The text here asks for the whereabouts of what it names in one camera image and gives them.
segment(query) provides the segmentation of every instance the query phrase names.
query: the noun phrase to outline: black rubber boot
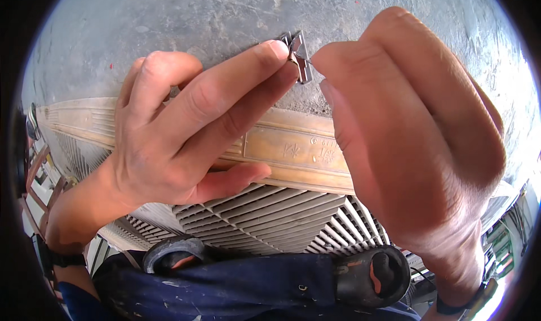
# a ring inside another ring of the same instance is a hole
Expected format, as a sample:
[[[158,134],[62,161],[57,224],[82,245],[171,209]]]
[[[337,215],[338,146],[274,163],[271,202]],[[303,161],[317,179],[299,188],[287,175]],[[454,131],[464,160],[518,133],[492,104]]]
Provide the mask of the black rubber boot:
[[[409,287],[409,264],[393,246],[379,246],[335,263],[336,299],[343,304],[387,307],[399,301]]]

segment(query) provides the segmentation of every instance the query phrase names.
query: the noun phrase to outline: metal clip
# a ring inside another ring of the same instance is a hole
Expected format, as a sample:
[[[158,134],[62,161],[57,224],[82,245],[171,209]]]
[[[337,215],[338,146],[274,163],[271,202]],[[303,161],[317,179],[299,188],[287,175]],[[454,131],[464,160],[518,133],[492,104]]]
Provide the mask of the metal clip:
[[[301,31],[294,36],[291,32],[286,32],[280,36],[280,40],[289,47],[289,60],[294,62],[299,67],[298,83],[307,84],[312,81],[312,70],[307,63],[311,63],[305,57],[308,56],[304,40],[304,34]]]

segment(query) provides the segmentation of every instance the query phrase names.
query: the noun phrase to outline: concrete floor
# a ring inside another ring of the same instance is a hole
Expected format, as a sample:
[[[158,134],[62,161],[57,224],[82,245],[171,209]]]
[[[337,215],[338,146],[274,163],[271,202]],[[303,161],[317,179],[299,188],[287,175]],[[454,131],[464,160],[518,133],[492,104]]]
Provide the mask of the concrete floor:
[[[313,54],[355,40],[393,5],[427,24],[494,102],[505,124],[504,179],[519,189],[541,149],[539,104],[520,38],[495,0],[60,0],[30,54],[23,105],[116,96],[132,61],[154,50],[186,51],[209,68],[302,29]],[[330,116],[321,79],[314,72],[276,107]]]

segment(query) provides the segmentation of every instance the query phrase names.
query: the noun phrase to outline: black wrist strap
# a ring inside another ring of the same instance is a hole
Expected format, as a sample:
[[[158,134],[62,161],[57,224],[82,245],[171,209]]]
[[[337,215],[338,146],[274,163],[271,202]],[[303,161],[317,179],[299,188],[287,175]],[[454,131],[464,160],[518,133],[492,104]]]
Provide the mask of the black wrist strap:
[[[477,290],[473,298],[470,301],[468,301],[468,303],[460,307],[453,307],[448,304],[445,304],[445,302],[443,302],[443,300],[440,298],[438,294],[438,298],[436,300],[436,311],[438,312],[438,314],[455,315],[455,314],[465,311],[466,309],[471,309],[473,305],[475,304],[475,302],[477,302],[479,297],[483,294],[483,291],[485,290],[485,288],[486,288],[486,283],[482,282],[481,286],[479,287],[479,289]]]
[[[86,266],[87,262],[85,261],[85,256],[83,254],[76,255],[62,255],[49,251],[49,259],[53,265],[66,268],[68,266]]]

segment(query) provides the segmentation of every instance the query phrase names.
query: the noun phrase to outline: person's right hand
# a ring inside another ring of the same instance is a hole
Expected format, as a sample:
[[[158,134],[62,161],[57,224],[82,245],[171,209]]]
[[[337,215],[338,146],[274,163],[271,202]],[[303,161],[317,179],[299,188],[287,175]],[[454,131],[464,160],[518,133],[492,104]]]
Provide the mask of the person's right hand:
[[[355,193],[391,239],[427,267],[478,243],[505,168],[502,120],[449,48],[393,7],[312,62]]]

